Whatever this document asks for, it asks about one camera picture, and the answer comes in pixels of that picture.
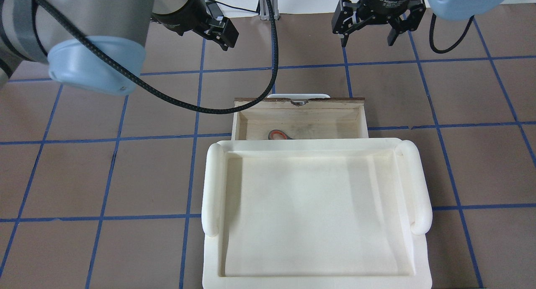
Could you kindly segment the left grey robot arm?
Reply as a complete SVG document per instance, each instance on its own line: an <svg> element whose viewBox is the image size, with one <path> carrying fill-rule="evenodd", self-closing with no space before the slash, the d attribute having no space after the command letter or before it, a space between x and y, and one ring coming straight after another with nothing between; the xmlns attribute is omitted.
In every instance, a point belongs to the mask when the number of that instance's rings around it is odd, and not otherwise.
<svg viewBox="0 0 536 289"><path fill-rule="evenodd" d="M239 32L217 8L208 0L0 0L1 85L26 61L48 66L61 84L128 95L152 21L234 47Z"/></svg>

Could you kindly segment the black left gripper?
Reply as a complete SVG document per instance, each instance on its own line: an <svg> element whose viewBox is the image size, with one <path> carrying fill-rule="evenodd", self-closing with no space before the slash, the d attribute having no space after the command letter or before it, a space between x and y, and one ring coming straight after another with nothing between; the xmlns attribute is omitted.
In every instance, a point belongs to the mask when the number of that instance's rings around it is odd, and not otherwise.
<svg viewBox="0 0 536 289"><path fill-rule="evenodd" d="M212 18L205 0L154 0L152 20L180 36L193 31L205 39L214 41L222 51L234 48L239 32L232 20Z"/></svg>

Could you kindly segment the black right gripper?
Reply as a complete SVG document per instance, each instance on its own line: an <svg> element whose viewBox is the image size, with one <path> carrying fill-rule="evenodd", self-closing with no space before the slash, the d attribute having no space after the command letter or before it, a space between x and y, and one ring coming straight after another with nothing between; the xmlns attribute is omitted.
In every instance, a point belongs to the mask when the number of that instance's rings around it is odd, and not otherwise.
<svg viewBox="0 0 536 289"><path fill-rule="evenodd" d="M332 16L332 33L339 37L341 47L346 47L355 24L389 24L387 45L392 46L399 35L417 30L425 11L425 0L339 0Z"/></svg>

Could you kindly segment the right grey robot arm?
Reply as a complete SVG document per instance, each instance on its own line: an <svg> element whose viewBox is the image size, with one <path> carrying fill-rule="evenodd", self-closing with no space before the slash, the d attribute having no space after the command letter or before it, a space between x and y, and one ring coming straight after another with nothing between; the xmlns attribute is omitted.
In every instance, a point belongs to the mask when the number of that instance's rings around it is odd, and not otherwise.
<svg viewBox="0 0 536 289"><path fill-rule="evenodd" d="M429 29L429 45L437 54L446 54L456 48L467 35L476 15L498 6L504 0L339 0L331 20L332 32L340 37L341 46L347 45L350 34L367 26L388 24L387 45L392 46L399 35L417 30L428 7L433 10ZM450 21L467 20L461 37L444 50L434 44L437 18Z"/></svg>

